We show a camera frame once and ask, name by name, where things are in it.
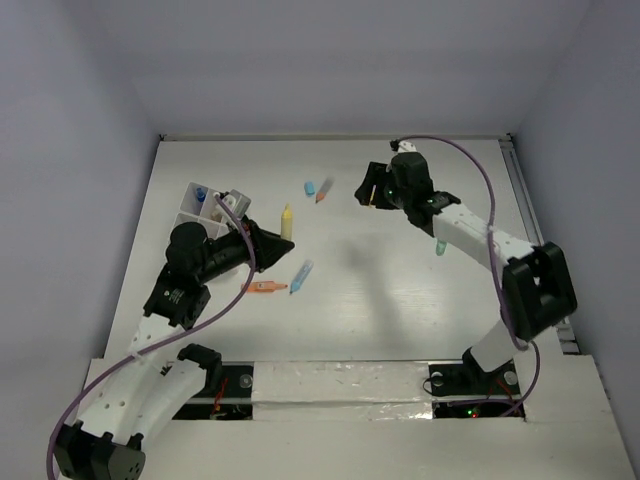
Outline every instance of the orange marker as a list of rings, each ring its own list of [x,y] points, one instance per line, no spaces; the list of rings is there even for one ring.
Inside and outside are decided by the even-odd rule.
[[[327,196],[327,192],[329,191],[332,185],[333,185],[333,177],[327,177],[327,179],[324,181],[324,183],[320,187],[320,190],[318,190],[318,193],[316,194],[316,203],[324,200],[324,197]]]
[[[276,290],[285,290],[289,285],[286,283],[276,283],[273,280],[266,282],[251,282],[247,293],[273,293]]]

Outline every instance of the gray wall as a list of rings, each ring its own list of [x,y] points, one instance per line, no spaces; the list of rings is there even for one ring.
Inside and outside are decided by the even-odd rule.
[[[44,478],[51,428],[102,353],[157,145],[83,3],[7,0],[0,14],[6,479]]]
[[[504,133],[587,0],[91,0],[163,133]]]
[[[518,130],[545,238],[565,248],[580,345],[640,473],[640,3],[596,2]]]

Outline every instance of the blue eraser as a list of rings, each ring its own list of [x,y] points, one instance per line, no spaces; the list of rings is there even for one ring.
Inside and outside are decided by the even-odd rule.
[[[305,182],[304,193],[307,194],[307,197],[312,197],[316,194],[316,189],[313,188],[313,182]]]
[[[196,198],[199,202],[204,202],[204,198],[207,196],[207,192],[204,191],[204,188],[196,188]]]

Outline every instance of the green object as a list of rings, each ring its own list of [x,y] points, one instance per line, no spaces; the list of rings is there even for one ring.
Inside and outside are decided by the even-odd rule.
[[[447,248],[447,242],[438,240],[438,243],[436,243],[436,255],[438,255],[439,257],[444,255],[444,251],[446,250],[446,248]]]

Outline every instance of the yellow bottle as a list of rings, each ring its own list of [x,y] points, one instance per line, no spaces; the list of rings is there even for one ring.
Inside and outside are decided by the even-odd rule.
[[[287,203],[286,207],[284,207],[284,212],[282,212],[282,218],[280,219],[280,237],[285,240],[291,241],[291,236],[293,234],[293,212],[291,211],[291,207]]]

